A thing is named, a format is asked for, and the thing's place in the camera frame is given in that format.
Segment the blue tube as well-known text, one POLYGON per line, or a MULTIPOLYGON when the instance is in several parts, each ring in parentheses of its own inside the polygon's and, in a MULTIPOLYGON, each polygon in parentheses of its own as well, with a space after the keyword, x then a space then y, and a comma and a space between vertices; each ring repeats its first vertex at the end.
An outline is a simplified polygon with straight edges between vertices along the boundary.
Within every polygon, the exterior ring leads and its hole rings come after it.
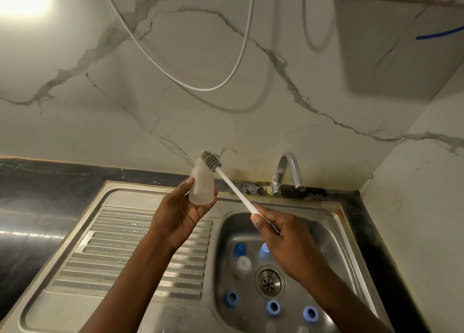
POLYGON ((416 41, 431 40, 431 39, 441 38, 445 36, 450 36, 450 35, 456 34, 461 31, 464 31, 464 26, 451 29, 451 30, 447 30, 447 31, 443 31, 443 32, 439 32, 439 33, 433 33, 429 35, 420 35, 420 36, 417 36, 415 40, 416 41))

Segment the stainless steel sink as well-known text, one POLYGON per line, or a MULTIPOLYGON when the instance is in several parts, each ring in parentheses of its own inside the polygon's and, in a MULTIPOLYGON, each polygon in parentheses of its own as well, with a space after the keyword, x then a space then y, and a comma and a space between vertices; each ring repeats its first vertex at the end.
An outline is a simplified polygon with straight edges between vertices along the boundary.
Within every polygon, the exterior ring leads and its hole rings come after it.
MULTIPOLYGON (((107 182, 76 226, 0 324, 0 333, 76 333, 94 312, 147 233, 162 198, 173 188, 107 182)), ((247 198, 304 219, 334 272, 392 329, 340 203, 247 198)), ((264 242, 250 213, 220 192, 173 255, 139 333, 335 333, 331 318, 288 275, 280 300, 254 284, 264 242), (234 275, 233 248, 247 245, 252 271, 234 275)))

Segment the person's right hand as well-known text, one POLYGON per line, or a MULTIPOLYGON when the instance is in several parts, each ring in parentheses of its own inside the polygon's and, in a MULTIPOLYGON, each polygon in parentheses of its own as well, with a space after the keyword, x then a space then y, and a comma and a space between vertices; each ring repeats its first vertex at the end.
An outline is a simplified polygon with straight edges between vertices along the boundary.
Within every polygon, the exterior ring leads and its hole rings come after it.
POLYGON ((328 265, 317 247, 305 222, 291 214, 279 212, 259 204, 256 209, 280 229, 280 244, 277 250, 270 250, 279 266, 291 278, 299 282, 304 266, 328 265))

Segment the white bottle nipple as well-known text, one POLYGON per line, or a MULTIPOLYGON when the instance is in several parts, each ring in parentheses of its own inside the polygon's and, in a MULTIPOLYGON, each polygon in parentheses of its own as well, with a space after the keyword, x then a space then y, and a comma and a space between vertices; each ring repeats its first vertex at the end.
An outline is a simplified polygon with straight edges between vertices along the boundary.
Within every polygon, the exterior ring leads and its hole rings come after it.
POLYGON ((234 275, 239 279, 247 277, 252 271, 252 261, 246 255, 242 255, 235 260, 234 275))

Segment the person's left forearm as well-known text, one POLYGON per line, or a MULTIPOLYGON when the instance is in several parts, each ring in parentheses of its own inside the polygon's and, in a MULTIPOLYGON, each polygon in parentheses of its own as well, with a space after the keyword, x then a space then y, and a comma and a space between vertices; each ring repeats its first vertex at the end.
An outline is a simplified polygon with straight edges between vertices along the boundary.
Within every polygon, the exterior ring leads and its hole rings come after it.
POLYGON ((187 238, 183 231, 149 231, 78 333, 136 333, 172 256, 187 238))

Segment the metal sink drain strainer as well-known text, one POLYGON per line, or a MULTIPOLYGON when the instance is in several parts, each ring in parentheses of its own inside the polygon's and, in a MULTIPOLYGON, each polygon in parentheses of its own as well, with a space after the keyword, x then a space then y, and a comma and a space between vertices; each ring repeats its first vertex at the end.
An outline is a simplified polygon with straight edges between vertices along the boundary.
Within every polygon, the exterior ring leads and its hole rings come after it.
POLYGON ((287 286, 283 271, 271 264, 258 267, 254 275, 254 284, 258 294, 266 300, 280 300, 287 286))

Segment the white handled bottle brush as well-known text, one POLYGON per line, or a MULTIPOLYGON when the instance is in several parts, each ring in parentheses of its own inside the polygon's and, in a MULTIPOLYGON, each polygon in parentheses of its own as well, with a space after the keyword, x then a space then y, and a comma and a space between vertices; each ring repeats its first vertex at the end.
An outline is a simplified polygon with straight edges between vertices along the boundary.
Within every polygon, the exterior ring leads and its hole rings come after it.
POLYGON ((236 194, 236 196, 242 201, 248 211, 252 214, 258 214, 262 219, 264 219, 274 230, 277 235, 280 235, 280 229, 270 220, 266 219, 256 207, 244 196, 244 194, 235 186, 235 184, 225 175, 221 170, 222 164, 220 160, 210 151, 202 150, 200 158, 205 163, 211 172, 216 172, 230 187, 230 189, 236 194))

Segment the person's right forearm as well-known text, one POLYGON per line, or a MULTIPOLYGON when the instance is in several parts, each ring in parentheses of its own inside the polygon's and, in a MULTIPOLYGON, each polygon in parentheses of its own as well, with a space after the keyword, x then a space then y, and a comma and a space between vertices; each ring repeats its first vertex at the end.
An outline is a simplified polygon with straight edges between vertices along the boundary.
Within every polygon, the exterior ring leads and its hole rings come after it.
POLYGON ((304 266, 299 283, 328 314, 340 333, 394 333, 328 266, 304 266))

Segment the clear plastic bottle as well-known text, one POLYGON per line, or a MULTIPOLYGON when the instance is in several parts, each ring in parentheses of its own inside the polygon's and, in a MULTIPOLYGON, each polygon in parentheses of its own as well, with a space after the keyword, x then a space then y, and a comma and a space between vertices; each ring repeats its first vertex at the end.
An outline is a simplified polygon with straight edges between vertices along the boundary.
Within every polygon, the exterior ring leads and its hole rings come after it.
POLYGON ((196 160, 190 176, 194 178, 188 193, 190 203, 195 206, 212 205, 215 200, 214 176, 201 157, 196 160))

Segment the person's left hand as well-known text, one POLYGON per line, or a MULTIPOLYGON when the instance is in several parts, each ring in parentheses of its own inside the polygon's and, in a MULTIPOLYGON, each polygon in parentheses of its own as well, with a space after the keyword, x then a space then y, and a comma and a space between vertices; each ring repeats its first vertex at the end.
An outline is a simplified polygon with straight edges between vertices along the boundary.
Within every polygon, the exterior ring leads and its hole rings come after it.
POLYGON ((216 204, 218 188, 215 186, 215 200, 212 205, 195 206, 188 201, 184 207, 166 208, 163 200, 153 215, 147 236, 166 252, 174 254, 188 239, 197 223, 216 204))

